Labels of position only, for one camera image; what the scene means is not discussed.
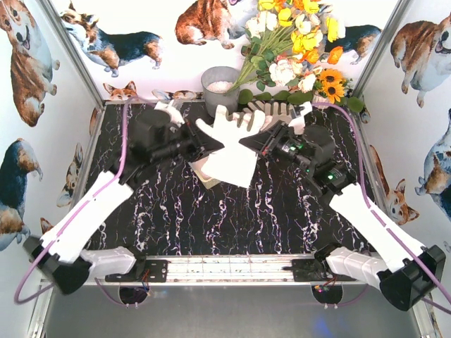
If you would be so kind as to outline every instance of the dog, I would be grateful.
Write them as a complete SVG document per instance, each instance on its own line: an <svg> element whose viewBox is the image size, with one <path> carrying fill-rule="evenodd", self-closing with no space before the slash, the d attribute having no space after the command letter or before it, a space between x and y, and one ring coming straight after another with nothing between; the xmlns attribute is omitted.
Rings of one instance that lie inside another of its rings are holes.
<svg viewBox="0 0 451 338"><path fill-rule="evenodd" d="M409 84L418 90L416 102L424 106L424 96L451 74L451 14L436 25L429 21L407 23L396 34L390 52L396 68L405 73L401 90Z"/></svg>
<svg viewBox="0 0 451 338"><path fill-rule="evenodd" d="M190 90L178 90L176 92L165 92L163 90L154 89L152 94L162 101L170 100L200 100L204 98L203 92L191 92Z"/></svg>
<svg viewBox="0 0 451 338"><path fill-rule="evenodd" d="M385 192L385 200L388 206L388 217L398 225L404 225L407 222L416 220L420 216L419 212L408 206L405 199L406 180L400 180L396 188L391 189L385 178L378 152L373 146L370 146L370 150L378 169L378 174L381 177L383 191Z"/></svg>
<svg viewBox="0 0 451 338"><path fill-rule="evenodd" d="M335 47L343 47L343 53L354 51L357 59L351 62L351 65L356 65L365 56L368 56L374 49L382 33L382 30L373 25L350 26L346 27L346 36L341 39L336 39L334 42L327 40L327 26L326 18L332 12L332 5L322 5L318 12L318 17L321 20L321 31L324 34L323 41L320 43L320 61L327 61L330 51Z"/></svg>
<svg viewBox="0 0 451 338"><path fill-rule="evenodd" d="M58 196L56 205L58 207L68 206L72 202L73 192L77 185L78 175L83 162L83 149L80 143L77 143L75 148L75 155L73 156L72 163L69 165L68 172L66 174L66 184L63 190Z"/></svg>
<svg viewBox="0 0 451 338"><path fill-rule="evenodd" d="M446 133L428 152L424 160L424 177L418 179L417 195L430 194L432 200L451 220L451 109Z"/></svg>
<svg viewBox="0 0 451 338"><path fill-rule="evenodd" d="M45 234L47 231L53 229L53 225L50 224L50 222L48 220L46 220L45 218L41 217L41 230L42 230L42 234Z"/></svg>
<svg viewBox="0 0 451 338"><path fill-rule="evenodd" d="M99 109L94 108L91 114L91 120L89 121L89 135L92 136L94 134L94 128L96 126L97 115L99 114Z"/></svg>
<svg viewBox="0 0 451 338"><path fill-rule="evenodd" d="M104 83L104 88L110 94L109 101L125 101L132 96L137 96L136 84L130 81L125 88L115 88L109 84Z"/></svg>
<svg viewBox="0 0 451 338"><path fill-rule="evenodd" d="M155 61L153 69L161 65L162 38L154 33L107 34L97 27L94 15L78 13L72 4L60 13L67 32L77 40L83 53L93 62L105 67L112 77L118 68L144 56Z"/></svg>
<svg viewBox="0 0 451 338"><path fill-rule="evenodd" d="M56 95L53 70L60 62L51 58L49 47L27 6L20 0L0 1L0 28L13 47L11 84L20 118L34 127L44 112L46 93Z"/></svg>
<svg viewBox="0 0 451 338"><path fill-rule="evenodd" d="M30 236L23 222L28 173L38 173L42 181L35 152L24 139L17 139L7 148L0 166L0 251L14 239L19 244L22 236Z"/></svg>
<svg viewBox="0 0 451 338"><path fill-rule="evenodd" d="M197 0L178 17L175 35L181 44L201 46L217 39L231 49L235 45L230 40L241 37L256 14L256 0Z"/></svg>

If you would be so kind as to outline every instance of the gray floor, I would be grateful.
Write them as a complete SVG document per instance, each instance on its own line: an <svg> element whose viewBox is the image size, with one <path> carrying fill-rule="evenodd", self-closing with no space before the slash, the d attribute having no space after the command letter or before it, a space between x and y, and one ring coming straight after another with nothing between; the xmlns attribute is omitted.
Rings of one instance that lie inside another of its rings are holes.
<svg viewBox="0 0 451 338"><path fill-rule="evenodd" d="M117 287L108 287L117 296ZM363 289L345 286L343 301ZM111 303L97 287L55 294L47 338L413 338L411 313L375 289L339 309L316 305L310 287L152 287L139 309Z"/></svg>

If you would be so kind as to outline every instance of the marble table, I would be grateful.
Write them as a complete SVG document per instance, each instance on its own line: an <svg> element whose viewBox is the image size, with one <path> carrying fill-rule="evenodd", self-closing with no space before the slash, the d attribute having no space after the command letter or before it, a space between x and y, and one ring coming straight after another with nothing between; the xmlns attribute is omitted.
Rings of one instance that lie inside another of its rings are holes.
<svg viewBox="0 0 451 338"><path fill-rule="evenodd" d="M122 105L108 105L86 188L121 145ZM135 119L145 105L134 104ZM202 102L185 103L184 116L211 123ZM335 160L355 175L357 148L346 119L334 110L314 111L307 124L330 130ZM373 198L371 185L366 186ZM259 160L249 189L221 183L206 189L191 167L161 165L130 200L117 208L87 244L88 249L134 246L149 256L303 254L330 242L364 251L369 245L343 217L321 206L305 187L304 173Z"/></svg>

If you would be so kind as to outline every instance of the bouquet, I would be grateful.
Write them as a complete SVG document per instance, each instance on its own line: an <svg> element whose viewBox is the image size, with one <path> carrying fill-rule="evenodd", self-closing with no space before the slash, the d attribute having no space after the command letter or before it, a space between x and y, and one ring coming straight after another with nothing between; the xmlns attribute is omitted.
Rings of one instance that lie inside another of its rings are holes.
<svg viewBox="0 0 451 338"><path fill-rule="evenodd" d="M331 102L344 96L343 76L336 70L314 66L326 39L334 42L345 36L345 26L331 11L320 13L318 1L259 0L257 16L246 23L250 44L241 50L245 61L230 90L257 81L261 91L266 86L288 86L290 91L296 88L303 93L315 89ZM335 47L327 62L336 64L342 53L341 46Z"/></svg>

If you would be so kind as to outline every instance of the gray vase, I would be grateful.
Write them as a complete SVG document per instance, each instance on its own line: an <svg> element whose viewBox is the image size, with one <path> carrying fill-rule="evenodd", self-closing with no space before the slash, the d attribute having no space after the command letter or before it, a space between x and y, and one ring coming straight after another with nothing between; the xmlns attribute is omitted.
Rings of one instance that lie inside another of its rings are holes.
<svg viewBox="0 0 451 338"><path fill-rule="evenodd" d="M234 89L228 93L215 93L207 89L213 82L227 81L234 83L240 76L240 71L231 67L219 66L207 69L202 74L201 82L204 88L204 98L206 110L210 116L215 116L217 105L227 108L229 113L234 113L238 109L238 96L240 88Z"/></svg>

